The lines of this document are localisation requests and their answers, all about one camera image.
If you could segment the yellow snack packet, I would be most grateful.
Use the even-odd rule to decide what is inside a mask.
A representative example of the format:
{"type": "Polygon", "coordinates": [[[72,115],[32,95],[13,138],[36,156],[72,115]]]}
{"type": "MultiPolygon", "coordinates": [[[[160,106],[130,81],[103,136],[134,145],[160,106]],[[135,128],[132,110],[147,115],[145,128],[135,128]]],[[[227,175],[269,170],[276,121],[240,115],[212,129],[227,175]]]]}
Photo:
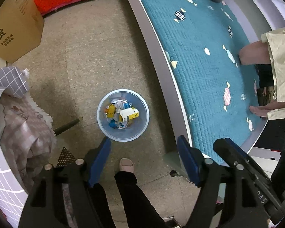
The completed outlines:
{"type": "Polygon", "coordinates": [[[114,104],[109,104],[108,107],[105,109],[106,117],[113,119],[116,112],[116,107],[114,104]]]}

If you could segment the blue plastic trash bucket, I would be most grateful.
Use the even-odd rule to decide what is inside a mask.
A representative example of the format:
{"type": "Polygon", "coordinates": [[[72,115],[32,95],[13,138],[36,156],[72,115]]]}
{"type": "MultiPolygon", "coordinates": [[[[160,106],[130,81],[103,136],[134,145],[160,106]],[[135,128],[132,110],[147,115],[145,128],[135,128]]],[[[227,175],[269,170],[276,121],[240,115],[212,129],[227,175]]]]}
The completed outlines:
{"type": "Polygon", "coordinates": [[[101,131],[117,142],[130,142],[139,138],[146,130],[150,112],[145,100],[129,89],[117,89],[106,94],[97,109],[97,122],[101,131]],[[114,104],[113,119],[107,118],[105,109],[114,104]]]}

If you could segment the purple checked tablecloth table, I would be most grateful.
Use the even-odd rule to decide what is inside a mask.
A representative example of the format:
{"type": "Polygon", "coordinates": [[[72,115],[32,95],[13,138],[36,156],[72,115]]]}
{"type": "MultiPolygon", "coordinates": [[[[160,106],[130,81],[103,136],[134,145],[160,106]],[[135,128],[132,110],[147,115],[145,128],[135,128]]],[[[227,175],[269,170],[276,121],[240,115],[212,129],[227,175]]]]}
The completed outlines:
{"type": "Polygon", "coordinates": [[[53,119],[30,96],[28,79],[28,69],[0,68],[0,209],[12,227],[56,145],[53,119]]]}

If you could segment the pink slipper foot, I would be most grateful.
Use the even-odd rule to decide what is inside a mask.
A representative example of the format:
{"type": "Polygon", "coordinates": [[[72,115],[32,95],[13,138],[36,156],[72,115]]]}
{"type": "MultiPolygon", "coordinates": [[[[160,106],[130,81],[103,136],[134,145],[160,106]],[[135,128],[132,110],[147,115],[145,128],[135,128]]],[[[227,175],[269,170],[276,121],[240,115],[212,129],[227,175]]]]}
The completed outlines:
{"type": "Polygon", "coordinates": [[[129,158],[122,158],[119,162],[119,170],[134,173],[134,163],[129,158]]]}

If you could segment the person's black trouser leg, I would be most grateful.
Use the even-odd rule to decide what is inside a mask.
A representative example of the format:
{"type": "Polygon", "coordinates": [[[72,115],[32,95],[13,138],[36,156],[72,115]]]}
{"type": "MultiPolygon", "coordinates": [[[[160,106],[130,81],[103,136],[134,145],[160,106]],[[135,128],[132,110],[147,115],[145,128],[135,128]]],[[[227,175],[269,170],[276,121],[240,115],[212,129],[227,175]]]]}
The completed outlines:
{"type": "MultiPolygon", "coordinates": [[[[119,171],[114,176],[118,187],[128,227],[166,227],[165,221],[137,186],[134,173],[119,171]]],[[[115,227],[104,188],[96,183],[91,189],[92,205],[101,227],[115,227]]]]}

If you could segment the teal quilted bed mattress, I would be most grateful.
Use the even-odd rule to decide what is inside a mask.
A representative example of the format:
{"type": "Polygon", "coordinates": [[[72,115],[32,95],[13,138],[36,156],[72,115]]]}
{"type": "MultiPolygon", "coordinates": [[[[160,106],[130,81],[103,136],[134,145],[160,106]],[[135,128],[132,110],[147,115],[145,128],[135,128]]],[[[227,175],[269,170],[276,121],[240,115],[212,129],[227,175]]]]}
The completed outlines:
{"type": "Polygon", "coordinates": [[[255,66],[241,65],[249,41],[231,9],[211,0],[141,0],[179,88],[193,145],[217,163],[213,144],[242,145],[260,119],[255,66]]]}

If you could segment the large cardboard box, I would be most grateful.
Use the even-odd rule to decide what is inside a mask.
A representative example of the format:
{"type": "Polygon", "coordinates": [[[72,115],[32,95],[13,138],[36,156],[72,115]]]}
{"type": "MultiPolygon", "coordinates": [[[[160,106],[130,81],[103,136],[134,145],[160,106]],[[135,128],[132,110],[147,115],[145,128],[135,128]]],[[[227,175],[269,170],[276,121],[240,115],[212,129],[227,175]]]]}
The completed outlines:
{"type": "Polygon", "coordinates": [[[5,0],[0,7],[0,58],[14,63],[38,47],[43,28],[34,0],[5,0]]]}

